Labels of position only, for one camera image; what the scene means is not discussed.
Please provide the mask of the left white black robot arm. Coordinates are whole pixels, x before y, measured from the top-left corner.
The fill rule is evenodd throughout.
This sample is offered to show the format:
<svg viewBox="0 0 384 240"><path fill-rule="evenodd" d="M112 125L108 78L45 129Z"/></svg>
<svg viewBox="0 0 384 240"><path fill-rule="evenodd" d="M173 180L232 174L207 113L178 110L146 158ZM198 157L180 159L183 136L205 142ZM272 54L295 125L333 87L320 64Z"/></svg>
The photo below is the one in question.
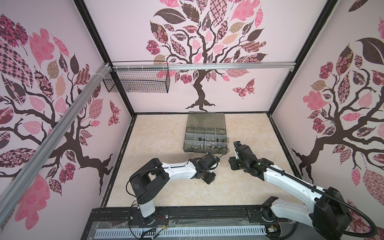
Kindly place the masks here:
<svg viewBox="0 0 384 240"><path fill-rule="evenodd" d="M220 158L207 153L203 157L189 159L183 163L162 163L158 158L151 159L132 174L127 182L131 185L137 205L144 219L155 215L154 198L171 181L183 179L201 179L211 184L216 177L214 170L219 166Z"/></svg>

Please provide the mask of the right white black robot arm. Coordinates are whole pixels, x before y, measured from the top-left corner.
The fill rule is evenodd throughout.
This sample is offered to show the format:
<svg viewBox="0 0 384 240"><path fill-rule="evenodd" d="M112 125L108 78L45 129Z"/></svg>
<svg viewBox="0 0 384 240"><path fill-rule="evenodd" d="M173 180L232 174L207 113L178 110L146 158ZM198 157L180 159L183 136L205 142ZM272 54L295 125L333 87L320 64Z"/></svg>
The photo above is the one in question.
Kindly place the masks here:
<svg viewBox="0 0 384 240"><path fill-rule="evenodd" d="M273 162L257 157L251 148L234 142L235 157L229 159L232 170L242 170L253 177L273 184L302 204L289 203L277 197L267 201L267 208L278 218L290 219L313 227L327 240L339 240L352 222L352 216L341 193L329 187L324 189L287 173Z"/></svg>

